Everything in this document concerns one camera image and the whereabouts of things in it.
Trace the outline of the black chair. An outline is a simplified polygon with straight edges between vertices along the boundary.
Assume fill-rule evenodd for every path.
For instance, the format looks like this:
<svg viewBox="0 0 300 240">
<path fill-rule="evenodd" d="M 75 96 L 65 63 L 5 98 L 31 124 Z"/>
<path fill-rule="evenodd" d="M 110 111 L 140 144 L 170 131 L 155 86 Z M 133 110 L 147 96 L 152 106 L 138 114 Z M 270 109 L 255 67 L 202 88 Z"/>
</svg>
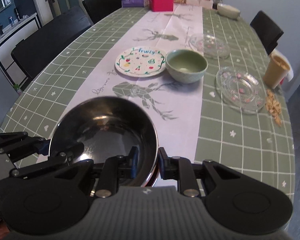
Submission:
<svg viewBox="0 0 300 240">
<path fill-rule="evenodd" d="M 262 10 L 260 10 L 250 26 L 254 29 L 268 55 L 277 47 L 279 38 L 284 31 Z"/>
<path fill-rule="evenodd" d="M 29 80 L 33 80 L 72 41 L 91 27 L 84 11 L 75 6 L 21 40 L 11 57 Z"/>
<path fill-rule="evenodd" d="M 84 0 L 82 3 L 93 24 L 122 7 L 121 0 Z"/>
</svg>

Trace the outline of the small glass jar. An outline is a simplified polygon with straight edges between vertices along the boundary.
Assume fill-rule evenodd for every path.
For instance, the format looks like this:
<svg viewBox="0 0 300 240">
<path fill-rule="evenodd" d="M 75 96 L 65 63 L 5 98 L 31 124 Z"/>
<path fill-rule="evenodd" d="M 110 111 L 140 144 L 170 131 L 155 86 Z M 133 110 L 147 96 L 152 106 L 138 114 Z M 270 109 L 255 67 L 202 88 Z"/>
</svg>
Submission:
<svg viewBox="0 0 300 240">
<path fill-rule="evenodd" d="M 223 3 L 223 0 L 213 0 L 213 6 L 212 6 L 212 8 L 215 9 L 215 10 L 217 10 L 217 5 L 219 3 Z"/>
</svg>

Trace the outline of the black chair near left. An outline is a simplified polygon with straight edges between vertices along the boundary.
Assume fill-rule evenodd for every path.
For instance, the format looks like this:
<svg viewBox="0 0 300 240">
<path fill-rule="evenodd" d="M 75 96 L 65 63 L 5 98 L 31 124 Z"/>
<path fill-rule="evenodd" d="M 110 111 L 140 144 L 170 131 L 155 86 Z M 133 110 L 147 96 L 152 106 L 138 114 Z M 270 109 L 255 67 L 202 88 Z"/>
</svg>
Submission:
<svg viewBox="0 0 300 240">
<path fill-rule="evenodd" d="M 72 41 L 91 27 L 84 11 L 75 6 L 21 40 L 11 57 L 29 80 L 33 80 Z"/>
</svg>

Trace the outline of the cream bowl at far end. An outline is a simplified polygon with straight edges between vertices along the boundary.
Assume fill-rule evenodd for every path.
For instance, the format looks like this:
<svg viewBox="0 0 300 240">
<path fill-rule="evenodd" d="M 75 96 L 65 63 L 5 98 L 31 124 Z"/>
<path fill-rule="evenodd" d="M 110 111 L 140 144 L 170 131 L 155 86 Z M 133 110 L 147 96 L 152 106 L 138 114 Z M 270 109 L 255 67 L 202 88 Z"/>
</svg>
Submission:
<svg viewBox="0 0 300 240">
<path fill-rule="evenodd" d="M 227 18 L 236 20 L 239 18 L 241 11 L 236 7 L 233 7 L 228 4 L 218 3 L 217 4 L 217 12 Z"/>
</svg>

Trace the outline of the white box at far end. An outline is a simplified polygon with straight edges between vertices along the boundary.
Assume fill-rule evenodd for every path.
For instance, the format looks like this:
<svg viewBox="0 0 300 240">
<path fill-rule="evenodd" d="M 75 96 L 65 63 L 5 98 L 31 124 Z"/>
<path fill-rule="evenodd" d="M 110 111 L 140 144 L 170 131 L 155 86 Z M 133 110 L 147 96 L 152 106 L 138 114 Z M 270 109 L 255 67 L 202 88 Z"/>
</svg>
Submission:
<svg viewBox="0 0 300 240">
<path fill-rule="evenodd" d="M 208 0 L 185 0 L 185 3 L 189 5 L 204 7 L 205 9 L 212 9 L 213 7 L 213 1 Z"/>
</svg>

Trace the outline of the white deer table runner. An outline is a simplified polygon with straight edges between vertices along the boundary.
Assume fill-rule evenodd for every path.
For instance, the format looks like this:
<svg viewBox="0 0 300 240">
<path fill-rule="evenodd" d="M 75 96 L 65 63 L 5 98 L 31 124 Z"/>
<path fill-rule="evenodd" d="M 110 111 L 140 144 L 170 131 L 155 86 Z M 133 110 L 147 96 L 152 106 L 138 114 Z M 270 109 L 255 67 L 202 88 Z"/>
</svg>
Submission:
<svg viewBox="0 0 300 240">
<path fill-rule="evenodd" d="M 30 135 L 50 138 L 60 118 L 97 96 L 119 96 L 142 107 L 171 156 L 194 159 L 202 108 L 203 83 L 183 85 L 162 72 L 147 78 L 116 70 L 116 58 L 130 48 L 185 49 L 203 31 L 200 7 L 176 5 L 172 12 L 122 8 L 85 31 L 31 83 L 11 121 Z"/>
</svg>

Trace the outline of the fruity painted white plate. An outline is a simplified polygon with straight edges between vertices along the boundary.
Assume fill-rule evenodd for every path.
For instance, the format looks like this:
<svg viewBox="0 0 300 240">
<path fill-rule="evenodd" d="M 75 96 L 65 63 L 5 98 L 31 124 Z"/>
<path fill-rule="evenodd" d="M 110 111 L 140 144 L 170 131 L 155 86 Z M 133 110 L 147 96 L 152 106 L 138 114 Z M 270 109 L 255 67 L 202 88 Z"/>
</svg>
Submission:
<svg viewBox="0 0 300 240">
<path fill-rule="evenodd" d="M 130 77 L 151 77 L 165 70 L 166 52 L 155 47 L 137 46 L 120 53 L 115 60 L 116 70 Z"/>
</svg>

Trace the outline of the black chair far left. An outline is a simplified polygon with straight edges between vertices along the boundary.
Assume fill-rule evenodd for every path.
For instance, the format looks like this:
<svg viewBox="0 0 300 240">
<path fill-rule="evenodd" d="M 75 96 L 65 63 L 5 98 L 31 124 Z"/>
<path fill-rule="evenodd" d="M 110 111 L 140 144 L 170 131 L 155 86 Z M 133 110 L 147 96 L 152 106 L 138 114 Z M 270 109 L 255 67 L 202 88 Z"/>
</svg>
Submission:
<svg viewBox="0 0 300 240">
<path fill-rule="evenodd" d="M 82 3 L 93 24 L 122 7 L 121 0 L 84 0 Z"/>
</svg>

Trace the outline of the orange steel bowl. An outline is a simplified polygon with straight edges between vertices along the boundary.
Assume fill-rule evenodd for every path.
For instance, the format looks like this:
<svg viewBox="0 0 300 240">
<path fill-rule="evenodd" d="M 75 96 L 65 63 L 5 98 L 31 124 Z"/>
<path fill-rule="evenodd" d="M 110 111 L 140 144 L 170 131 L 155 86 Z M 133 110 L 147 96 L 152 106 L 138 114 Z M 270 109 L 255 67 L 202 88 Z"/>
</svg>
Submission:
<svg viewBox="0 0 300 240">
<path fill-rule="evenodd" d="M 123 186 L 153 186 L 158 177 L 158 135 L 148 114 L 136 103 L 114 96 L 89 99 L 63 116 L 56 126 L 50 153 L 75 149 L 72 162 L 92 159 L 101 164 L 110 157 L 139 149 L 135 179 L 121 178 Z"/>
</svg>

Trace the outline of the white sideboard cabinet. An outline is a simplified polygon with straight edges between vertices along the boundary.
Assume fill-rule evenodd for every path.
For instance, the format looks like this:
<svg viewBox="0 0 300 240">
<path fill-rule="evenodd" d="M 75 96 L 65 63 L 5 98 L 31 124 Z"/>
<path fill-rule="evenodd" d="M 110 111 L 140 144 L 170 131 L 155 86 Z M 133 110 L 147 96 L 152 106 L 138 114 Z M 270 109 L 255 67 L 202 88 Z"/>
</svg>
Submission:
<svg viewBox="0 0 300 240">
<path fill-rule="evenodd" d="M 12 58 L 11 52 L 19 42 L 27 39 L 40 28 L 41 24 L 35 13 L 16 23 L 0 37 L 0 70 L 12 86 L 23 84 L 27 77 Z"/>
</svg>

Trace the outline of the purple tissue box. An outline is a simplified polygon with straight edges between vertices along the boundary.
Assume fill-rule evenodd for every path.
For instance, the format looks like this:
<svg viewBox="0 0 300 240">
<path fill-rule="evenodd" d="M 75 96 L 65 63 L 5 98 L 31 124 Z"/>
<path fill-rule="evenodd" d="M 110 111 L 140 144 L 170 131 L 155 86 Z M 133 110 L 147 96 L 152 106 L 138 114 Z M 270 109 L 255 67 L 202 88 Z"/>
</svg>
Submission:
<svg viewBox="0 0 300 240">
<path fill-rule="evenodd" d="M 121 0 L 123 8 L 147 7 L 149 0 Z"/>
</svg>

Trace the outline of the clear glass plate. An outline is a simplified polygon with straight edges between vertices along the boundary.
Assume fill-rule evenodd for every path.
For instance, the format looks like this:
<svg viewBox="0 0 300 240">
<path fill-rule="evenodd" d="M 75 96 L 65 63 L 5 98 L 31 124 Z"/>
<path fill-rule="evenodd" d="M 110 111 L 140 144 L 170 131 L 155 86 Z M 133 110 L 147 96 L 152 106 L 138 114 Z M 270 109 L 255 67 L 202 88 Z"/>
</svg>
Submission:
<svg viewBox="0 0 300 240">
<path fill-rule="evenodd" d="M 249 112 L 258 112 L 266 103 L 260 81 L 248 72 L 223 67 L 216 74 L 216 85 L 223 98 Z"/>
<path fill-rule="evenodd" d="M 210 34 L 193 34 L 189 38 L 189 46 L 196 52 L 211 59 L 226 59 L 230 56 L 228 44 Z"/>
</svg>

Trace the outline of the green ceramic bowl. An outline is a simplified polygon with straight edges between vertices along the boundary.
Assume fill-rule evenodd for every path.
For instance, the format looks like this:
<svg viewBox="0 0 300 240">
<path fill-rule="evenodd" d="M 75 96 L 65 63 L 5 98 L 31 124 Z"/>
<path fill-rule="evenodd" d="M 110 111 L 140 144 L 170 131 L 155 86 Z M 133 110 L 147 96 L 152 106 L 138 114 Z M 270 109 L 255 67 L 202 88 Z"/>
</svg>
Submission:
<svg viewBox="0 0 300 240">
<path fill-rule="evenodd" d="M 189 49 L 169 51 L 165 65 L 170 76 L 183 84 L 192 84 L 201 80 L 208 68 L 208 62 L 202 54 Z"/>
</svg>

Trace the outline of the green checked tablecloth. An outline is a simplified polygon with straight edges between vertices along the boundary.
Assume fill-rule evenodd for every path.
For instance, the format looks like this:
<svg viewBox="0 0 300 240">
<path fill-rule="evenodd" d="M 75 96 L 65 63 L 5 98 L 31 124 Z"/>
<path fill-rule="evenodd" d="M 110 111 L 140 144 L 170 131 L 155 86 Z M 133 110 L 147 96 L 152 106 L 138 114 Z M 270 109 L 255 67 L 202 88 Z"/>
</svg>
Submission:
<svg viewBox="0 0 300 240">
<path fill-rule="evenodd" d="M 199 163 L 204 159 L 212 159 L 276 187 L 293 198 L 294 142 L 287 106 L 281 92 L 274 92 L 282 108 L 282 124 L 278 126 L 265 106 L 258 112 L 242 110 L 223 98 L 216 85 L 216 74 L 223 67 L 248 72 L 261 80 L 269 57 L 253 29 L 242 19 L 231 20 L 214 10 L 201 9 L 203 31 L 200 33 L 224 40 L 230 47 L 230 56 L 226 59 L 207 58 L 208 68 L 202 79 L 197 148 L 192 161 Z M 16 122 L 11 121 L 10 117 L 10 110 L 23 94 L 8 110 L 0 131 L 25 131 L 17 128 Z"/>
</svg>

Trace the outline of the beige paper cup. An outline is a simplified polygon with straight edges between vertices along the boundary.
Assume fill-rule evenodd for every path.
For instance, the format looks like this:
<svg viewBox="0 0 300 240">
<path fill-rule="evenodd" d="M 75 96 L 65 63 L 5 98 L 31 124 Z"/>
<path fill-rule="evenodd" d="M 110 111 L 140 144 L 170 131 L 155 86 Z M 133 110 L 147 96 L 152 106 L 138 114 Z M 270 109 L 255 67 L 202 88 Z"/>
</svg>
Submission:
<svg viewBox="0 0 300 240">
<path fill-rule="evenodd" d="M 289 63 L 280 55 L 271 53 L 270 61 L 263 76 L 264 83 L 271 89 L 275 89 L 287 76 L 291 68 Z"/>
</svg>

